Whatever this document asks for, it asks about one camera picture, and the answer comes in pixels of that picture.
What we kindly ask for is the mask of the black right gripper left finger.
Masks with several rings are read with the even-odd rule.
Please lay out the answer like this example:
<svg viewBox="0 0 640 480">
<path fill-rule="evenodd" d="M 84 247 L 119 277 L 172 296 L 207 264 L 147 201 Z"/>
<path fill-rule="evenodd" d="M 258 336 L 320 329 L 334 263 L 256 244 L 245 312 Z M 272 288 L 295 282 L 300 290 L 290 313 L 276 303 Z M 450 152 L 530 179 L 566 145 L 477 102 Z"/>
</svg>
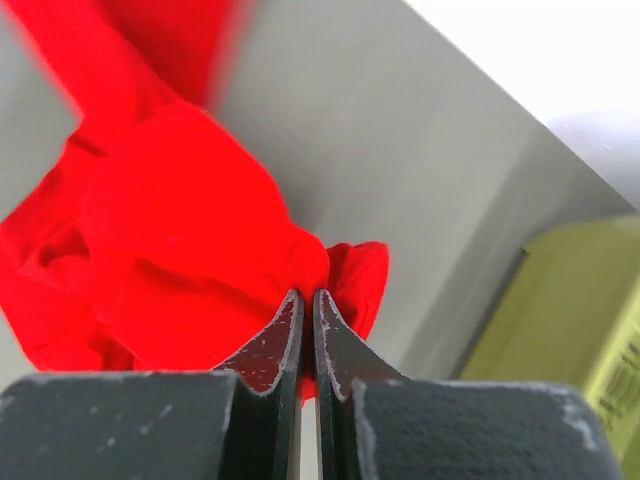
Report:
<svg viewBox="0 0 640 480">
<path fill-rule="evenodd" d="M 220 479 L 297 479 L 304 299 L 289 291 L 273 319 L 216 369 L 237 376 Z"/>
</svg>

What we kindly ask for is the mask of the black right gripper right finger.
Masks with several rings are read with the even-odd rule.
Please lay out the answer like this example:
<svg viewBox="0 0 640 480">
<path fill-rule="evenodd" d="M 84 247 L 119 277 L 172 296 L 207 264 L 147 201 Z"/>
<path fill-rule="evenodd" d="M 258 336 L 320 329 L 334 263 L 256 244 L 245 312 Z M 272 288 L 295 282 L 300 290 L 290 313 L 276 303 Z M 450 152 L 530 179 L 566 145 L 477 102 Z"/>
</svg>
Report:
<svg viewBox="0 0 640 480">
<path fill-rule="evenodd" d="M 330 292 L 313 301 L 319 463 L 323 479 L 413 479 L 415 383 L 349 327 Z"/>
</svg>

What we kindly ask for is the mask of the red t shirt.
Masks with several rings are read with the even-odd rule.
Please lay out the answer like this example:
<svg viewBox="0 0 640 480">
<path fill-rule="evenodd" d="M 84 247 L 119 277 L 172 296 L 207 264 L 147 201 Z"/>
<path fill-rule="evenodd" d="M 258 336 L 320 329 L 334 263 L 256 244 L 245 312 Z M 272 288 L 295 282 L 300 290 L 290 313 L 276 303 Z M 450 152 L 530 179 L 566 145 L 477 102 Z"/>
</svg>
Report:
<svg viewBox="0 0 640 480">
<path fill-rule="evenodd" d="M 11 1 L 81 113 L 55 167 L 1 225 L 1 307 L 45 372 L 211 369 L 286 293 L 325 288 L 367 336 L 385 244 L 326 247 L 206 113 L 242 1 Z"/>
</svg>

